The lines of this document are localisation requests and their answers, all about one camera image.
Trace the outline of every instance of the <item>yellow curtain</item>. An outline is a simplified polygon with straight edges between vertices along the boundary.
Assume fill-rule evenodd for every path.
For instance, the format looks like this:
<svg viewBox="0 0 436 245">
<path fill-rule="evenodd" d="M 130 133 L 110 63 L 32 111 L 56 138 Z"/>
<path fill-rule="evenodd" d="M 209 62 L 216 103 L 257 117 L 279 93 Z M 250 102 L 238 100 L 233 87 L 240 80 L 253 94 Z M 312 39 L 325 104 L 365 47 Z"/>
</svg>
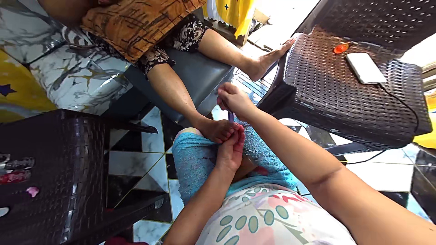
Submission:
<svg viewBox="0 0 436 245">
<path fill-rule="evenodd" d="M 420 146 L 436 149 L 436 89 L 426 95 L 427 105 L 429 107 L 430 121 L 432 122 L 433 132 L 416 136 L 413 142 Z"/>
<path fill-rule="evenodd" d="M 55 109 L 30 71 L 0 50 L 0 123 Z"/>
<path fill-rule="evenodd" d="M 235 38 L 247 34 L 253 18 L 256 0 L 208 0 L 203 5 L 205 17 L 224 22 L 236 28 Z"/>
</svg>

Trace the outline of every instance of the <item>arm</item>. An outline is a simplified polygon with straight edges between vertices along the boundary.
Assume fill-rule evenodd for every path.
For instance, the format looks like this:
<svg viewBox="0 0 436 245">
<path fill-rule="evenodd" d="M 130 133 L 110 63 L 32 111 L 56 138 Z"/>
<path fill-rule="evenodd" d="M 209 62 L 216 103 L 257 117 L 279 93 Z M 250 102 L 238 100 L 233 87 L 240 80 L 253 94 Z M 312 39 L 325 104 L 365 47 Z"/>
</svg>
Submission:
<svg viewBox="0 0 436 245">
<path fill-rule="evenodd" d="M 329 152 L 257 109 L 237 87 L 226 83 L 218 93 L 221 108 L 224 100 L 239 118 L 250 123 L 359 245 L 434 244 L 435 225 L 372 189 Z"/>
<path fill-rule="evenodd" d="M 218 149 L 215 168 L 174 221 L 164 245 L 195 244 L 212 215 L 221 207 L 235 172 L 241 165 L 244 128 L 239 127 Z"/>
</svg>

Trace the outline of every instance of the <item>blue star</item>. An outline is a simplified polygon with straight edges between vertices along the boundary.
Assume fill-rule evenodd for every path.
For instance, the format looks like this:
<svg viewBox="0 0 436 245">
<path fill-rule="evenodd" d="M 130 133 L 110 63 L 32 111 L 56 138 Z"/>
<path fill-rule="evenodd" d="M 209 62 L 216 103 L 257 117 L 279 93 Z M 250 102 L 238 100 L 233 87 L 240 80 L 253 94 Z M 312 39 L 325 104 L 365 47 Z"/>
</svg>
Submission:
<svg viewBox="0 0 436 245">
<path fill-rule="evenodd" d="M 10 88 L 10 84 L 0 85 L 0 94 L 6 97 L 9 93 L 16 93 L 15 90 Z"/>
</svg>

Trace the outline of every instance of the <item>black and white tile floor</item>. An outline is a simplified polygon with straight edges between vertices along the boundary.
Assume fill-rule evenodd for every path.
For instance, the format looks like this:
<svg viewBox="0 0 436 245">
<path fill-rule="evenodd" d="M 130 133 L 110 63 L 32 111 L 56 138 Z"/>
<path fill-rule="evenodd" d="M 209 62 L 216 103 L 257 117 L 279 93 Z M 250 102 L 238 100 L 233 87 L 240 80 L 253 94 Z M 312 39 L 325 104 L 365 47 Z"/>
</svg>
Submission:
<svg viewBox="0 0 436 245">
<path fill-rule="evenodd" d="M 249 94 L 254 103 L 261 98 L 238 79 L 233 83 Z M 215 120 L 228 119 L 228 114 L 215 107 L 211 112 Z M 280 120 L 284 125 L 317 144 L 327 147 L 342 145 L 350 141 L 332 133 L 297 122 L 293 119 Z M 182 129 L 157 107 L 150 108 L 141 123 L 157 128 L 158 134 L 111 132 L 109 151 L 108 208 L 118 208 L 143 198 L 164 194 L 164 202 L 155 213 L 133 225 L 133 241 L 159 244 L 183 208 L 178 191 L 179 182 L 171 152 L 172 142 Z M 358 162 L 369 159 L 378 152 L 348 154 L 338 157 L 343 162 Z M 431 221 L 436 221 L 436 158 L 423 154 L 414 145 L 402 149 L 388 150 L 371 161 L 348 165 L 352 172 L 374 189 L 395 200 L 412 212 Z M 312 199 L 302 183 L 298 191 Z"/>
</svg>

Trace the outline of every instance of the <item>floral print shirt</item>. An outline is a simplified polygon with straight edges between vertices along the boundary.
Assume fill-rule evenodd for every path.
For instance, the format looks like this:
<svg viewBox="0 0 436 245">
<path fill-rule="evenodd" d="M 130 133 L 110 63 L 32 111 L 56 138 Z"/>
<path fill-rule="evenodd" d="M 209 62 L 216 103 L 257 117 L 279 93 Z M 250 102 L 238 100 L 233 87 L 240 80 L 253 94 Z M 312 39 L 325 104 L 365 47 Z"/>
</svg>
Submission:
<svg viewBox="0 0 436 245">
<path fill-rule="evenodd" d="M 276 184 L 258 184 L 224 199 L 196 244 L 356 245 L 318 204 Z"/>
</svg>

